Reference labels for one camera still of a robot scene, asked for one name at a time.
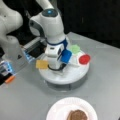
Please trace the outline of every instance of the green button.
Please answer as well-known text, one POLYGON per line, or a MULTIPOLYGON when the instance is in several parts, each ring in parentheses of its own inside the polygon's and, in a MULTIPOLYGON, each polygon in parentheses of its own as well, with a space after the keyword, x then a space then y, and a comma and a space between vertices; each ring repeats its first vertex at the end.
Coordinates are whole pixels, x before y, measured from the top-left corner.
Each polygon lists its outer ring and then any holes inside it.
POLYGON ((73 53, 73 54, 77 54, 80 52, 80 47, 78 45, 72 45, 70 46, 70 51, 73 53))

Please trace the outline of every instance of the red circle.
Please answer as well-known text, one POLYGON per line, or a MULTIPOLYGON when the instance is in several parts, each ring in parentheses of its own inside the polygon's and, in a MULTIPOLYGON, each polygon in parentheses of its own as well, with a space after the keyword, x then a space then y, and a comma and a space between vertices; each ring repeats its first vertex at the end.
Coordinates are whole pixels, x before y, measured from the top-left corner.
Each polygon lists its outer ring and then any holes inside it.
POLYGON ((79 63, 80 64, 88 64, 90 62, 90 56, 89 55, 82 55, 80 58, 79 58, 79 63))

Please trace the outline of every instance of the round button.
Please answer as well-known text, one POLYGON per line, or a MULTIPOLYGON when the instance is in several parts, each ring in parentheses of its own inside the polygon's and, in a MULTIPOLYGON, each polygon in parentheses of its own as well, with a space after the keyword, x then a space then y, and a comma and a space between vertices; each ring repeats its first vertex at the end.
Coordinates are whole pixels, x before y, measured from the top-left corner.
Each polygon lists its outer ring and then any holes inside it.
POLYGON ((51 13, 52 13, 52 11, 51 11, 51 10, 49 10, 49 11, 48 11, 48 14, 51 14, 51 13))
POLYGON ((79 63, 80 64, 83 64, 83 65, 86 65, 90 62, 90 56, 89 55, 83 55, 79 58, 79 63))

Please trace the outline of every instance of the plate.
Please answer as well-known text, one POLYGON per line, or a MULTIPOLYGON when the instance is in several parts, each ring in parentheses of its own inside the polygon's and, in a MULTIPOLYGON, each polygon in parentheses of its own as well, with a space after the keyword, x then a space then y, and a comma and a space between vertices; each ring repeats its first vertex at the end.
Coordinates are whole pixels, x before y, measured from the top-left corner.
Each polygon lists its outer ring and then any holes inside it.
POLYGON ((70 111, 82 110, 88 120, 98 120, 94 108, 85 100, 75 97, 64 98, 56 102, 49 110, 46 120, 67 120, 70 111))

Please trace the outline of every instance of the table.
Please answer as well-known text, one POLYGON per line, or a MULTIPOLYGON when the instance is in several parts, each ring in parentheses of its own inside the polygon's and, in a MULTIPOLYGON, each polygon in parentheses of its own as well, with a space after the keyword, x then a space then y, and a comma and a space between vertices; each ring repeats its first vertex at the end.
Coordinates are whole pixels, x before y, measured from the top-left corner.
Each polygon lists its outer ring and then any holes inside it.
POLYGON ((33 61, 16 75, 14 82, 0 87, 0 120, 45 120, 50 107, 65 97, 88 101, 99 120, 118 120, 120 49, 74 33, 68 37, 92 58, 84 84, 68 92, 48 88, 33 61))

